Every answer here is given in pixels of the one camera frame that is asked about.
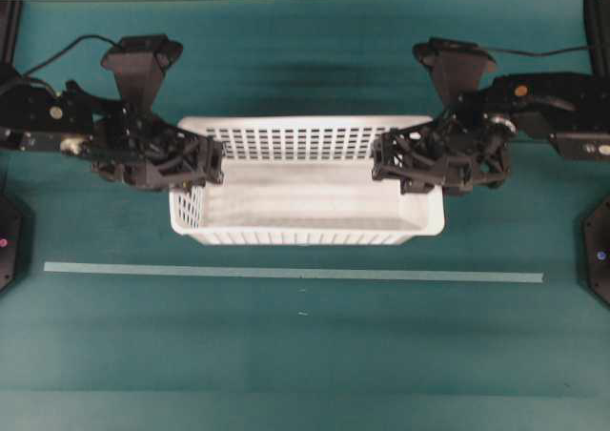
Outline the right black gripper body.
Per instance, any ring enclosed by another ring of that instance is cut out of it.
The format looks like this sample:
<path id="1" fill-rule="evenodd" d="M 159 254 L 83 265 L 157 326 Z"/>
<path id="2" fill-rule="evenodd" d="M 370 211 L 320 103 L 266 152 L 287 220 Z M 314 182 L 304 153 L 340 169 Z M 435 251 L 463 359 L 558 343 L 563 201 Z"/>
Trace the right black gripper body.
<path id="1" fill-rule="evenodd" d="M 467 127 L 455 119 L 437 119 L 418 133 L 416 178 L 448 195 L 465 195 L 476 187 L 497 189 L 510 174 L 510 129 L 504 125 L 483 120 Z"/>

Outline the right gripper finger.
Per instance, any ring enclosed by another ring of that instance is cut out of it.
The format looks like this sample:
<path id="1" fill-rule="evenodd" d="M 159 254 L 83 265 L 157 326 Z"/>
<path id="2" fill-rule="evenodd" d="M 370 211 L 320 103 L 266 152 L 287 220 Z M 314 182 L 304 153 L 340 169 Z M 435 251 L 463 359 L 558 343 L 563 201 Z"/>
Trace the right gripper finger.
<path id="1" fill-rule="evenodd" d="M 379 134 L 372 143 L 371 157 L 384 154 L 403 155 L 409 153 L 421 139 L 421 127 L 391 128 Z"/>
<path id="2" fill-rule="evenodd" d="M 391 164 L 380 158 L 374 158 L 372 179 L 397 180 L 402 195 L 428 194 L 432 191 L 432 184 L 425 180 L 425 174 L 420 170 Z"/>

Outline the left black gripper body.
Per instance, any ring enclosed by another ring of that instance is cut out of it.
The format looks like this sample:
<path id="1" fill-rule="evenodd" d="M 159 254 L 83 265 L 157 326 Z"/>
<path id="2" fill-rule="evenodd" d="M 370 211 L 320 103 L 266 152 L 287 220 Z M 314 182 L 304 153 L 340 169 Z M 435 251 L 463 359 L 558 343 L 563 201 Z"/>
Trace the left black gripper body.
<path id="1" fill-rule="evenodd" d="M 108 115 L 93 123 L 91 171 L 143 191 L 191 185 L 191 140 L 159 116 Z"/>

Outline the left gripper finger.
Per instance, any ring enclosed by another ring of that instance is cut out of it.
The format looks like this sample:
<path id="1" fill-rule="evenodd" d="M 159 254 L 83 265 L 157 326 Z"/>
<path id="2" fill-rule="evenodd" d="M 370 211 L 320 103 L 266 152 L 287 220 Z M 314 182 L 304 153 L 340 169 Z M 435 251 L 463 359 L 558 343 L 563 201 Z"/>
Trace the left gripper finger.
<path id="1" fill-rule="evenodd" d="M 192 159 L 222 159 L 224 147 L 220 141 L 209 135 L 179 132 L 181 152 Z"/>
<path id="2" fill-rule="evenodd" d="M 164 172 L 168 187 L 172 191 L 188 193 L 193 187 L 205 187 L 207 184 L 219 185 L 224 181 L 220 168 L 201 168 L 183 161 Z"/>

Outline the right black robot base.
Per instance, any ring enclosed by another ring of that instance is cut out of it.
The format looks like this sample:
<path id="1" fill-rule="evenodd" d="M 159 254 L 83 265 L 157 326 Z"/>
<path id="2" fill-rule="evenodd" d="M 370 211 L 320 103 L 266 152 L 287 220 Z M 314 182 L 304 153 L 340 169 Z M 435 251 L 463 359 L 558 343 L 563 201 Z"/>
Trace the right black robot base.
<path id="1" fill-rule="evenodd" d="M 609 195 L 588 204 L 574 221 L 579 287 L 609 311 Z"/>

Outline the left black robot base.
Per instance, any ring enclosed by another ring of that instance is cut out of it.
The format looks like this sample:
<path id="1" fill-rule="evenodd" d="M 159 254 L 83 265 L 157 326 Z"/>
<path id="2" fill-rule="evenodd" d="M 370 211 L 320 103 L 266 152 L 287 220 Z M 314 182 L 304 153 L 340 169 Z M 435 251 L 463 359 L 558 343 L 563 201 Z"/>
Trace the left black robot base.
<path id="1" fill-rule="evenodd" d="M 35 215 L 20 197 L 1 189 L 1 294 L 31 271 Z"/>

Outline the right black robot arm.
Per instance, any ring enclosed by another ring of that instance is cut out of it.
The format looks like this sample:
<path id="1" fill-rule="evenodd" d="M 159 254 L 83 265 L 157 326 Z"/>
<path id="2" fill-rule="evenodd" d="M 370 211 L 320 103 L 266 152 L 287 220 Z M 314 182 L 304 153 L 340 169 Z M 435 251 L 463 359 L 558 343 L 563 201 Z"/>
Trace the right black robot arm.
<path id="1" fill-rule="evenodd" d="M 428 122 L 381 134 L 372 145 L 372 178 L 396 180 L 404 194 L 496 189 L 511 173 L 509 144 L 519 134 L 567 160 L 608 161 L 608 79 L 577 72 L 497 77 L 458 94 Z"/>

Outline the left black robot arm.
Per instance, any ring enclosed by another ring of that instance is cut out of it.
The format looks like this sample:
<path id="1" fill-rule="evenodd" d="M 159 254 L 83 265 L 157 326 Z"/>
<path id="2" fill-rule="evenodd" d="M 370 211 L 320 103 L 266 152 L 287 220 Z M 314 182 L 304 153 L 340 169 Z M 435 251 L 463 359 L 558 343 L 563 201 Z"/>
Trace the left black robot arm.
<path id="1" fill-rule="evenodd" d="M 223 145 L 212 137 L 121 99 L 92 95 L 73 80 L 55 92 L 7 63 L 1 66 L 1 148 L 88 161 L 101 178 L 141 191 L 189 191 L 224 180 Z"/>

